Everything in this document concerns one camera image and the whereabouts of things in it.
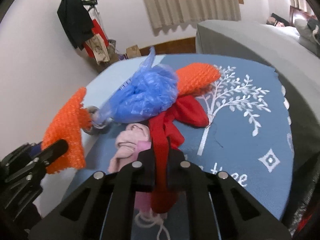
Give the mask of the grey sock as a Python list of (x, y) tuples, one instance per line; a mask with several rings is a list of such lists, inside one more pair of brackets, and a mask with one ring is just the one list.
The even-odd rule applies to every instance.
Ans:
[(109, 130), (110, 120), (108, 118), (100, 120), (99, 108), (89, 106), (86, 108), (91, 117), (91, 127), (83, 128), (82, 130), (89, 135), (106, 134)]

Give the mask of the blue plastic bag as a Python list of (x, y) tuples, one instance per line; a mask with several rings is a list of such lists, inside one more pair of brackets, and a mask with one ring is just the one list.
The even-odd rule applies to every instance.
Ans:
[(165, 64), (154, 65), (151, 47), (138, 70), (99, 108), (100, 120), (130, 124), (148, 120), (170, 108), (178, 97), (178, 77)]

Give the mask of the grey pillows stack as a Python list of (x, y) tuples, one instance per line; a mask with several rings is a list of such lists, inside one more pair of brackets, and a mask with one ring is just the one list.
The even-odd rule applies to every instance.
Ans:
[(299, 44), (319, 56), (319, 44), (316, 42), (312, 31), (308, 27), (307, 21), (296, 19), (294, 25), (299, 33)]

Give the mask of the wooden headboard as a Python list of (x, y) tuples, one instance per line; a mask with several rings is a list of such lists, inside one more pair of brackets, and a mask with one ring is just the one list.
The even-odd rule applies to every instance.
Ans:
[(307, 12), (302, 11), (299, 8), (290, 6), (290, 20), (289, 23), (291, 26), (294, 26), (295, 20), (306, 20), (308, 21), (310, 18), (313, 18), (312, 15), (308, 14)]

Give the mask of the light pink sock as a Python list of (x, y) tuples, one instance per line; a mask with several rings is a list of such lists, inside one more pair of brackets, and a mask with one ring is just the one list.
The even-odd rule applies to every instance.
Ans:
[(122, 167), (137, 160), (140, 152), (151, 148), (151, 137), (148, 126), (129, 124), (116, 137), (116, 153), (111, 158), (109, 173), (119, 172)]

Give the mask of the dark items on bed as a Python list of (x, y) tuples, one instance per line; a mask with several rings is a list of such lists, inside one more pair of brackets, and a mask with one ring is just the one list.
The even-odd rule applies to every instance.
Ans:
[(290, 23), (287, 20), (278, 16), (275, 13), (271, 14), (271, 16), (267, 19), (266, 24), (272, 25), (275, 27), (288, 27), (288, 26), (290, 26)]

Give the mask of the red cloth strip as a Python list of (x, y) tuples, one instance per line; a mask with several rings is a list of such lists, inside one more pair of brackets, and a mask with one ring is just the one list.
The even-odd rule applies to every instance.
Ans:
[(155, 213), (167, 213), (177, 201), (177, 193), (167, 187), (167, 161), (169, 150), (178, 150), (184, 137), (174, 125), (177, 120), (196, 128), (209, 125), (206, 112), (191, 95), (180, 96), (166, 111), (149, 120), (149, 130), (155, 153), (156, 185), (151, 193), (151, 209)]

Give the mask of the pink mesh cloth with cord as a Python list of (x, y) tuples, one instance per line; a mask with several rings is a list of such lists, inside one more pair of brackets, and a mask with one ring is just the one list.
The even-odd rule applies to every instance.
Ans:
[(135, 209), (139, 213), (135, 216), (135, 224), (144, 229), (158, 226), (156, 239), (160, 239), (161, 233), (165, 234), (165, 239), (171, 240), (169, 230), (165, 227), (164, 221), (167, 219), (167, 213), (154, 213), (151, 208), (151, 193), (137, 192), (135, 196)]

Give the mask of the striped basket bag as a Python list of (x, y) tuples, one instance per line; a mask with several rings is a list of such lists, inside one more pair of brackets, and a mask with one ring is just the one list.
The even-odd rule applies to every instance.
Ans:
[(116, 52), (116, 40), (109, 39), (107, 49), (108, 49), (108, 51), (115, 53)]

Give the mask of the orange foam net on table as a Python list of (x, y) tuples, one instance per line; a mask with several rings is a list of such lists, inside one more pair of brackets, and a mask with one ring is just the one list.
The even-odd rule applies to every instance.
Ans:
[(176, 70), (176, 75), (179, 96), (197, 93), (221, 77), (219, 70), (213, 65), (199, 62)]

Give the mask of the red hanging bag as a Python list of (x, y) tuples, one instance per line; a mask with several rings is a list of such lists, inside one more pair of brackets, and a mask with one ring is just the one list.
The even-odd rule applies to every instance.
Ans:
[[(104, 31), (102, 30), (100, 24), (98, 23), (98, 21), (96, 19), (93, 19), (92, 22), (93, 22), (92, 33), (94, 35), (94, 38), (97, 39), (100, 43), (103, 43), (101, 45), (102, 49), (107, 49), (109, 42), (106, 38)], [(92, 40), (92, 38), (90, 38), (89, 40), (84, 42), (83, 46), (84, 46), (86, 52), (88, 53), (89, 57), (94, 58), (95, 57), (94, 51), (92, 50), (92, 48), (88, 44), (90, 40)]]

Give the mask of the beige curtain centre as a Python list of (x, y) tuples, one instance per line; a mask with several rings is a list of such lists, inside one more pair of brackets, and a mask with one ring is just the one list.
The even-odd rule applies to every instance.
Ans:
[(241, 20), (238, 0), (143, 0), (153, 29), (205, 20)]

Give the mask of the black jacket on rack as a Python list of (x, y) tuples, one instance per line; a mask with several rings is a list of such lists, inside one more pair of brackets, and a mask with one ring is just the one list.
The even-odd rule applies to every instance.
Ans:
[(72, 46), (83, 50), (83, 44), (94, 36), (94, 25), (82, 0), (61, 0), (57, 15)]

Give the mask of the brown paper bag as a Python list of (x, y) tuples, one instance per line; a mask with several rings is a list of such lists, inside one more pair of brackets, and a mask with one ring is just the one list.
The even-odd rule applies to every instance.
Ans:
[(141, 57), (140, 49), (137, 45), (126, 48), (126, 55), (128, 59)]

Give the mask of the orange foam net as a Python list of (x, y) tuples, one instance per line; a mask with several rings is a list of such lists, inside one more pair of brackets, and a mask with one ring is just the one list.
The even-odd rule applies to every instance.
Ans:
[(44, 150), (56, 141), (63, 139), (68, 150), (47, 167), (48, 174), (55, 174), (67, 168), (82, 169), (86, 166), (81, 130), (90, 129), (91, 116), (83, 107), (87, 89), (81, 87), (58, 111), (48, 126), (41, 143)]
[(176, 70), (176, 75), (179, 96), (197, 93), (221, 77), (219, 70), (213, 65), (199, 62)]

